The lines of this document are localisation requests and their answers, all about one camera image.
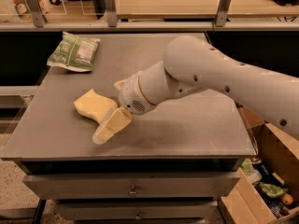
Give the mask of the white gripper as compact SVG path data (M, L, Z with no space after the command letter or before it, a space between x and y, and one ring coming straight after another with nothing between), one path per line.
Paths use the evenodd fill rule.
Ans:
M93 135L95 144L104 144L116 133L127 127L133 119L132 114L143 115L156 107L145 98L139 84L140 75L141 73L137 72L114 83L114 88L119 91L121 107L109 113L96 129Z

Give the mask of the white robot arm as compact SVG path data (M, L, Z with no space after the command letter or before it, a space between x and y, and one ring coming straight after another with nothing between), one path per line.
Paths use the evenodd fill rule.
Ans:
M299 136L299 78L240 63L193 37L180 36L163 59L115 84L119 108L108 111L93 135L103 144L159 104L212 89L259 115L293 138Z

